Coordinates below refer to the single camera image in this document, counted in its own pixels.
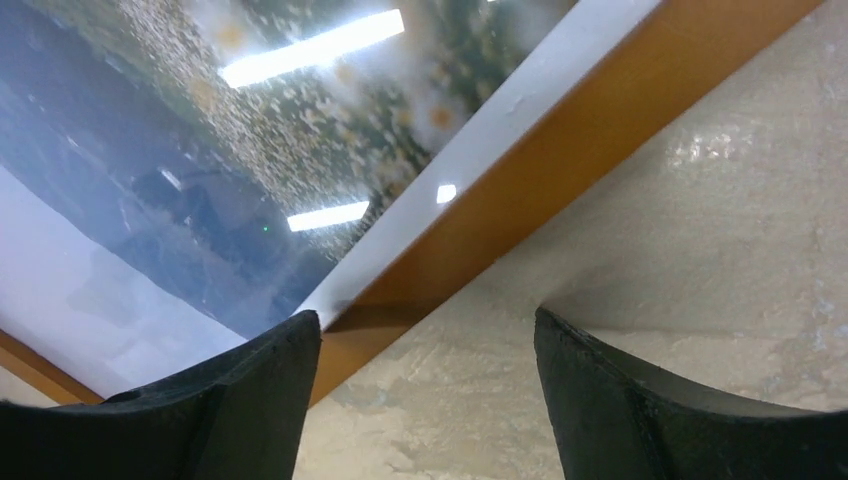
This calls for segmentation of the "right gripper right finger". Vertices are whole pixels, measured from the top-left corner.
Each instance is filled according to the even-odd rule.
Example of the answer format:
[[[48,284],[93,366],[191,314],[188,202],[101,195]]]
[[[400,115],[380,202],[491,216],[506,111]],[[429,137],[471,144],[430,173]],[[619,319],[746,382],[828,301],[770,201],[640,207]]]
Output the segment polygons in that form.
[[[847,414],[754,400],[607,344],[546,308],[534,348],[568,479],[843,479]]]

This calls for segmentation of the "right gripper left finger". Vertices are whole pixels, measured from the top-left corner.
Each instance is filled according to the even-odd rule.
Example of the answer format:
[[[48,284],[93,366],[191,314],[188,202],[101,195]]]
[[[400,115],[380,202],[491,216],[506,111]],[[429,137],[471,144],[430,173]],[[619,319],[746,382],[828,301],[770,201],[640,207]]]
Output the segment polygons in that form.
[[[321,349],[302,311],[96,405],[1,405],[5,479],[289,479]]]

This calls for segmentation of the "landscape photo print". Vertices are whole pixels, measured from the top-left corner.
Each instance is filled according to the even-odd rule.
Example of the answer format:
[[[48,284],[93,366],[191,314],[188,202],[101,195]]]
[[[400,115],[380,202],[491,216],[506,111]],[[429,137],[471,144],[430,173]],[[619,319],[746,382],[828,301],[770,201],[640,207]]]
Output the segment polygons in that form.
[[[96,395],[363,294],[656,1],[5,1],[1,330]]]

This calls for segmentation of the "wooden picture frame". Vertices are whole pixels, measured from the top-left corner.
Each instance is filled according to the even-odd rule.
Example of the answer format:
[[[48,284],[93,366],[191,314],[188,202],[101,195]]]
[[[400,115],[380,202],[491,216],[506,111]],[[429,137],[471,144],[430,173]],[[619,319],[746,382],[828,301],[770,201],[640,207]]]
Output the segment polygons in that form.
[[[579,4],[389,207],[330,120],[265,122],[295,181],[226,166],[44,7],[1,5],[1,366],[97,403],[315,310],[319,401],[816,8]]]

